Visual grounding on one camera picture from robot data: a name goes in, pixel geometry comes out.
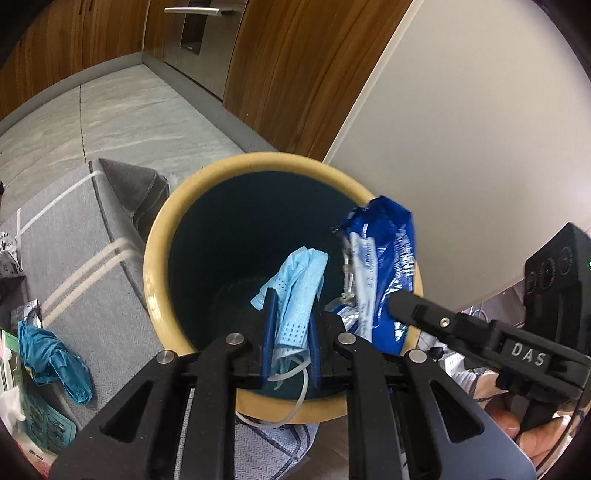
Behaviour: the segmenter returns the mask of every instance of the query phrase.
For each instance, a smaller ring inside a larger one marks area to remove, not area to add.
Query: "yellow rim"
[[[249,153],[217,161],[194,173],[168,198],[150,231],[144,257],[144,293],[154,330],[163,347],[179,355],[195,350],[185,337],[168,295],[168,254],[174,233],[189,207],[215,185],[245,173],[257,171],[284,171],[297,173],[321,181],[351,198],[357,205],[367,204],[374,195],[357,181],[341,171],[299,155],[287,153]],[[420,274],[415,279],[415,292],[423,293]],[[416,345],[409,332],[405,350]],[[239,390],[236,409],[254,418],[266,421],[281,420],[293,407],[295,400],[264,397],[250,391]],[[317,423],[347,414],[344,394],[306,400],[291,423]]]

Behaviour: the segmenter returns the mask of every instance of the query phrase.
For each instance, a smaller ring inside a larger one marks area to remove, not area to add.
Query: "trash can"
[[[373,197],[335,168],[284,153],[238,155],[193,174],[160,210],[146,245],[144,290],[163,347],[184,355],[238,329],[240,310],[302,246],[329,255],[320,304],[339,296],[342,246],[332,230]],[[421,294],[418,273],[415,284]],[[295,404],[300,377],[278,390],[239,390],[236,409],[279,421]],[[291,422],[346,413],[343,392],[311,390]]]

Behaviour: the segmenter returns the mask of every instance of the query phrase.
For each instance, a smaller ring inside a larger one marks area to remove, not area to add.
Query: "triangular cutout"
[[[463,442],[484,431],[484,426],[464,410],[441,384],[432,381],[430,387],[439,406],[447,435],[453,443]]]
[[[120,442],[133,442],[153,385],[152,382],[146,382],[139,387],[101,431]]]

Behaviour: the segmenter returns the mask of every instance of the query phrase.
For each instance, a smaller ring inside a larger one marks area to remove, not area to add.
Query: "tile floor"
[[[145,65],[83,84],[30,113],[0,137],[4,223],[68,171],[99,157],[155,168],[171,190],[196,170],[242,153]],[[345,480],[346,417],[323,423],[290,480]]]

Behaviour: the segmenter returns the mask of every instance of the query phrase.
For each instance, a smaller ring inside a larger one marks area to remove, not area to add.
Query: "face mask ear loop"
[[[302,361],[297,357],[292,358],[292,360],[294,362],[298,363],[297,367],[288,371],[287,373],[280,374],[280,375],[272,375],[269,377],[269,381],[277,382],[279,380],[285,380],[286,378],[293,377],[293,375],[298,374],[299,372],[304,373],[304,384],[302,385],[302,388],[301,388],[300,397],[297,399],[297,402],[295,402],[295,405],[291,409],[291,412],[289,412],[284,419],[282,419],[278,422],[275,422],[275,423],[256,423],[250,419],[247,419],[244,415],[242,415],[238,412],[236,412],[236,417],[238,417],[240,420],[242,420],[247,425],[250,425],[252,427],[256,427],[258,429],[266,430],[266,429],[276,429],[279,427],[283,427],[283,425],[285,425],[286,423],[289,423],[291,421],[291,419],[296,416],[296,413],[298,413],[299,409],[301,408],[302,404],[304,403],[304,399],[306,397],[306,394],[308,393],[309,378],[308,378],[308,370],[306,370],[306,367],[308,367],[308,365],[310,364],[310,356],[308,355],[305,361]]]

